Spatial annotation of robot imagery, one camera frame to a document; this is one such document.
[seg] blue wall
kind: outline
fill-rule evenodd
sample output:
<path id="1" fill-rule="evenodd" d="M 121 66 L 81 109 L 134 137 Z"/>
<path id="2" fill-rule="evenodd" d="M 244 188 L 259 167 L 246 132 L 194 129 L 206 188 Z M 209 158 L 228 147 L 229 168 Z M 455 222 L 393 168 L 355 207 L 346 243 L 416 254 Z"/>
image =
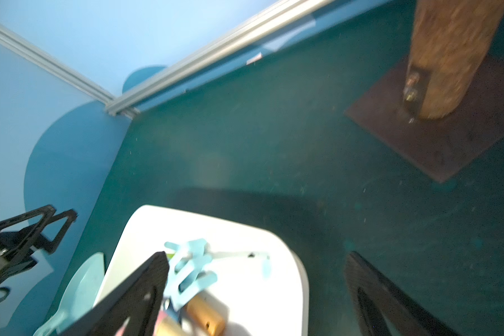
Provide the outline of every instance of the blue wall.
<path id="1" fill-rule="evenodd" d="M 0 0 L 0 23 L 116 96 L 129 74 L 172 65 L 276 0 Z"/>
<path id="2" fill-rule="evenodd" d="M 34 253 L 33 269 L 4 282 L 0 335 L 43 323 L 130 123 L 103 108 L 0 45 L 0 220 L 46 204 L 79 215 L 54 254 Z"/>

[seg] light blue spoon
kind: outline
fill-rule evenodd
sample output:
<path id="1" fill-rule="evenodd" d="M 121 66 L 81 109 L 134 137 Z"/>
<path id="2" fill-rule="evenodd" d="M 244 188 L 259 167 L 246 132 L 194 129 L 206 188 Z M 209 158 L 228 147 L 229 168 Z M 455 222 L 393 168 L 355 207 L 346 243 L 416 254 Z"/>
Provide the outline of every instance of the light blue spoon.
<path id="1" fill-rule="evenodd" d="M 105 262 L 101 252 L 89 257 L 79 267 L 63 293 L 56 313 L 41 327 L 34 336 L 47 336 L 54 330 L 61 333 L 82 315 L 91 310 L 95 297 L 105 276 Z"/>

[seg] wooden cylinder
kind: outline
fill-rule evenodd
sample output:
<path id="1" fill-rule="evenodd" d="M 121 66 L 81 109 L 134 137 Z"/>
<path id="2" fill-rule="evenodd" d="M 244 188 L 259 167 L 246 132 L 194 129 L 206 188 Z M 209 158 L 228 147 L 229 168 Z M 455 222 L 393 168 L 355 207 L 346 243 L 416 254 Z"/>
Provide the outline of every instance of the wooden cylinder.
<path id="1" fill-rule="evenodd" d="M 187 336 L 181 326 L 169 316 L 157 321 L 153 334 L 154 336 Z"/>
<path id="2" fill-rule="evenodd" d="M 198 295 L 186 304 L 185 311 L 210 336 L 219 336 L 226 328 L 224 318 Z"/>
<path id="3" fill-rule="evenodd" d="M 418 0 L 404 99 L 423 99 L 420 118 L 442 118 L 461 102 L 503 14 L 504 0 Z M 425 90 L 412 90 L 417 69 L 428 73 Z"/>

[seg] brown wooden board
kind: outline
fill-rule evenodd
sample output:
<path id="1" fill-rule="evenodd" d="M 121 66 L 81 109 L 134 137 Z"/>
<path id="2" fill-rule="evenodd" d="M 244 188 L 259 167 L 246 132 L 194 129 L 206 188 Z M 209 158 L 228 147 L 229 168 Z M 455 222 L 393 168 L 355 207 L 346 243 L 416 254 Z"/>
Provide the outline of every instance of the brown wooden board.
<path id="1" fill-rule="evenodd" d="M 486 57 L 461 103 L 438 120 L 411 119 L 401 109 L 406 71 L 405 58 L 346 115 L 431 178 L 446 181 L 504 137 L 503 60 Z"/>

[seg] light blue plastic utensil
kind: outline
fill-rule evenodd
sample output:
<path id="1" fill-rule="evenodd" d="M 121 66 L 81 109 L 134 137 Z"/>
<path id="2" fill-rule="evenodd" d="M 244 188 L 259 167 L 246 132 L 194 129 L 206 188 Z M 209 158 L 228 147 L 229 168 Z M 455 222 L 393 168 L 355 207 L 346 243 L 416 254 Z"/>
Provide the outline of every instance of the light blue plastic utensil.
<path id="1" fill-rule="evenodd" d="M 47 336 L 54 330 L 61 333 L 90 311 L 104 276 L 105 262 L 102 253 L 97 252 L 84 261 L 74 273 L 63 293 L 58 310 L 35 331 L 34 336 Z"/>
<path id="2" fill-rule="evenodd" d="M 176 249 L 168 262 L 170 270 L 163 296 L 171 299 L 177 312 L 196 294 L 214 284 L 217 277 L 214 272 L 203 271 L 204 266 L 213 260 L 211 255 L 205 253 L 205 239 L 191 240 L 182 245 L 166 242 L 164 245 Z"/>

